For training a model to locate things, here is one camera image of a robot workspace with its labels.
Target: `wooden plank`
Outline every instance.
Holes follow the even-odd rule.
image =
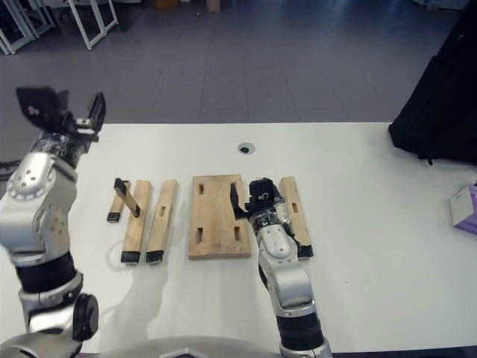
[[[156,214],[149,236],[146,263],[161,263],[167,244],[169,226],[171,224],[172,207],[177,190],[177,180],[166,180],[162,183]]]
[[[240,175],[193,178],[189,259],[250,257],[248,223],[235,220],[230,203],[232,183],[244,207]]]
[[[129,190],[131,187],[131,182],[128,180],[123,180],[124,185]],[[108,222],[118,222],[121,218],[122,208],[124,207],[123,200],[119,197],[118,194],[114,195],[113,203],[111,204],[110,212],[107,214]]]
[[[136,182],[136,187],[134,188],[134,198],[136,199],[141,211],[137,218],[135,218],[132,213],[129,215],[126,237],[124,238],[124,244],[122,247],[122,263],[134,264],[139,262],[151,190],[151,182],[147,180],[138,180]]]
[[[285,198],[286,207],[291,214],[290,227],[295,235],[295,240],[300,243],[299,257],[312,257],[313,247],[310,234],[303,215],[297,183],[294,177],[285,177],[279,183],[280,194]]]
[[[207,10],[210,13],[220,13],[221,12],[221,0],[206,0]]]

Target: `white table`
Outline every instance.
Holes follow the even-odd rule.
[[[256,153],[238,153],[241,142]],[[248,182],[296,177],[315,250],[305,266],[333,351],[477,345],[477,237],[452,228],[447,202],[475,173],[428,167],[395,149],[385,123],[105,125],[78,173],[72,253],[84,291],[101,307],[100,330],[85,352],[185,335],[277,351],[255,241],[250,259],[186,258],[192,176],[233,173]],[[163,180],[179,182],[160,266],[119,262],[127,215],[106,223],[118,176],[150,180],[151,208]],[[0,272],[3,340],[23,332],[19,284],[3,251]]]

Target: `silver robot arm segment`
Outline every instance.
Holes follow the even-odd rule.
[[[73,119],[49,87],[18,89],[17,95],[42,134],[0,200],[0,245],[22,284],[27,331],[1,344],[0,357],[70,358],[98,329],[98,302],[81,293],[83,275],[69,252],[68,213],[76,198],[76,165],[98,141],[104,97],[96,95],[85,120]]]
[[[239,207],[236,189],[230,199],[237,219],[248,219],[259,245],[259,273],[270,293],[281,337],[280,353],[286,358],[331,358],[321,331],[309,277],[298,260],[298,247],[290,227],[277,213],[283,199],[267,178],[250,183],[247,212]]]

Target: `black cable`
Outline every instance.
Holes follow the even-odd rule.
[[[267,276],[265,276],[265,273],[263,272],[263,268],[260,266],[260,264],[259,264],[259,275],[260,275],[260,278],[262,279],[263,286],[265,286],[265,288],[266,288],[267,291],[268,291],[268,286],[267,286],[268,280],[267,280]]]
[[[0,162],[0,169],[9,169],[12,166],[19,166],[21,162],[22,162],[21,160],[12,160],[10,162]]]
[[[21,160],[12,160],[10,162],[0,162],[0,181],[8,181],[14,170],[8,171],[10,168],[16,168],[20,165]]]

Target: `black end cap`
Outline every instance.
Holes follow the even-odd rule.
[[[107,214],[107,222],[118,222],[121,217],[121,213],[109,213]]]
[[[164,250],[146,252],[146,263],[161,263]]]
[[[300,259],[309,259],[310,257],[313,257],[313,247],[311,245],[308,246],[300,246],[298,248],[298,258]]]
[[[134,215],[135,218],[139,218],[140,214],[141,214],[141,208],[139,207],[138,204],[136,204],[136,209],[134,210],[133,215]]]
[[[118,189],[120,192],[122,192],[124,195],[126,195],[126,185],[124,185],[124,181],[121,180],[121,178],[116,178],[114,180],[114,189]]]
[[[122,251],[121,262],[122,263],[139,263],[141,253],[138,251]]]

